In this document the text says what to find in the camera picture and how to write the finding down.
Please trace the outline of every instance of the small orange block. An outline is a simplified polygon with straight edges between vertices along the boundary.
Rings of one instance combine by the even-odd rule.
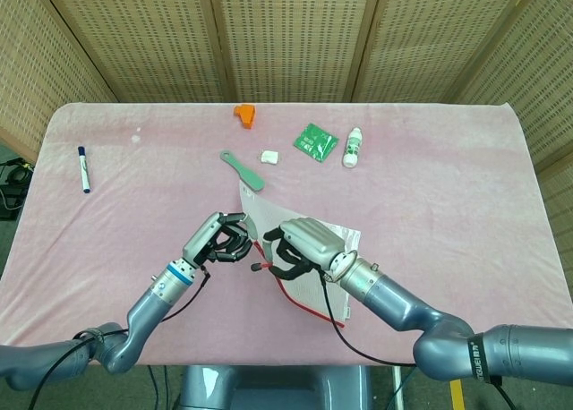
[[[242,104],[241,106],[235,106],[235,116],[241,118],[243,127],[250,130],[254,125],[254,105],[252,104]]]

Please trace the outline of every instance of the black cable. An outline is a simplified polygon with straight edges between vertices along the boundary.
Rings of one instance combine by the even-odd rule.
[[[110,331],[110,332],[106,332],[104,334],[104,337],[106,336],[113,336],[114,334],[122,334],[124,332],[126,332],[127,329],[119,329],[117,331]],[[92,341],[95,341],[94,337],[90,337],[87,338],[85,341],[82,341],[81,343],[77,344],[76,346],[72,347],[70,350],[68,350],[65,354],[63,354],[62,356],[60,356],[60,359],[58,359],[55,363],[52,364],[52,366],[50,367],[50,369],[46,372],[46,374],[44,374],[44,377],[42,377],[42,380],[40,381],[40,383],[38,384],[38,386],[36,387],[36,390],[34,391],[34,395],[32,396],[32,400],[30,401],[30,404],[28,405],[28,410],[33,410],[34,406],[36,406],[36,402],[38,401],[38,397],[39,397],[39,393],[42,390],[42,387],[44,386],[44,384],[46,383],[48,377],[50,377],[50,375],[52,374],[52,372],[54,372],[54,370],[60,365],[60,363],[62,363],[63,361],[65,361],[65,359],[70,356],[71,354],[73,354],[75,351],[77,351],[78,349],[81,349],[82,347],[88,345],[89,343],[91,343]]]
[[[398,392],[405,386],[407,385],[407,383],[412,379],[412,375],[415,373],[415,368],[412,369],[411,372],[409,372],[407,374],[407,376],[400,382],[400,385],[398,386],[398,388],[394,391],[394,393],[392,394],[392,396],[390,397],[390,400],[388,401],[388,405],[386,406],[386,410],[390,410],[390,408],[392,407],[392,403],[394,403],[394,400],[396,399],[396,396],[398,395]]]
[[[513,401],[511,401],[511,398],[508,396],[508,394],[506,393],[505,390],[503,390],[503,388],[501,387],[500,384],[497,383],[493,383],[493,386],[495,386],[495,388],[498,390],[498,392],[500,392],[500,395],[503,397],[503,399],[505,399],[505,402],[508,403],[508,406],[511,410],[517,410],[517,407],[515,404],[513,404]]]
[[[167,373],[167,366],[164,365],[163,366],[163,377],[165,378],[165,393],[166,393],[166,403],[165,403],[165,408],[166,410],[170,410],[169,409],[169,374]]]
[[[180,308],[177,312],[170,314],[169,316],[166,316],[165,318],[163,318],[163,320],[160,323],[163,323],[163,322],[166,322],[170,319],[173,319],[176,315],[178,315],[180,312],[182,312],[187,307],[189,307],[189,305],[195,300],[195,298],[197,298],[197,296],[199,295],[199,292],[205,287],[205,285],[207,284],[207,282],[209,281],[209,279],[211,277],[211,274],[209,274],[209,272],[206,269],[203,272],[205,273],[205,277],[201,281],[201,284],[199,285],[199,289],[197,289],[197,291],[195,291],[195,294],[193,294],[191,299],[187,303],[185,303],[185,305],[182,308]]]
[[[159,389],[158,389],[158,383],[155,380],[155,374],[153,374],[153,370],[151,369],[151,365],[147,366],[147,369],[150,372],[150,377],[151,377],[151,383],[153,383],[153,388],[155,389],[155,407],[154,410],[158,410],[159,409]]]
[[[324,293],[324,301],[326,303],[327,309],[329,309],[330,323],[332,323],[332,326],[334,327],[334,330],[337,332],[338,337],[342,340],[342,342],[350,350],[352,350],[356,354],[359,354],[363,358],[374,361],[375,363],[381,363],[384,365],[391,365],[394,367],[416,367],[415,363],[395,363],[392,361],[385,361],[383,359],[375,358],[373,356],[370,356],[369,354],[365,354],[364,352],[361,352],[360,350],[358,350],[354,346],[352,346],[350,343],[348,343],[348,341],[346,341],[346,339],[344,338],[344,336],[340,332],[340,329],[338,329],[338,325],[337,325],[336,321],[334,320],[334,315],[332,314],[332,308],[330,307],[329,291],[327,291],[327,289],[326,289],[326,280],[324,279],[324,275],[321,272],[319,272],[319,274],[321,276],[321,284],[322,284],[322,292]]]

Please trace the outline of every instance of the white bottle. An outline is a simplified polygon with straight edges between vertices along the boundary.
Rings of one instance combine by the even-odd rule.
[[[342,157],[342,164],[344,167],[352,168],[358,162],[358,152],[362,146],[362,132],[360,128],[353,128],[348,134],[346,139],[346,149],[344,150],[344,157]]]

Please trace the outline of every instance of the table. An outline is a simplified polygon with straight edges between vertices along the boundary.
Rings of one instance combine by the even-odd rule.
[[[231,104],[69,104],[54,114],[0,281],[0,344],[69,339],[125,314],[213,211],[240,209],[232,150],[266,180],[261,195],[362,231],[361,254],[476,330],[572,327],[573,311],[519,121],[508,105],[258,104],[245,130]],[[292,146],[313,122],[340,137],[320,164]],[[344,139],[363,130],[358,166]],[[81,191],[86,148],[92,193]],[[280,152],[261,164],[263,149]],[[200,298],[159,326],[139,363],[354,364],[323,320],[267,273],[210,264]],[[192,290],[184,295],[183,303]],[[357,302],[348,340],[412,362],[397,333]]]

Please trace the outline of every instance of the marker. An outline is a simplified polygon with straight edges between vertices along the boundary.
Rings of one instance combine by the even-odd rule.
[[[88,163],[86,162],[86,149],[83,146],[78,148],[80,154],[80,170],[81,170],[81,186],[83,191],[88,193],[90,191],[90,177],[88,176]]]

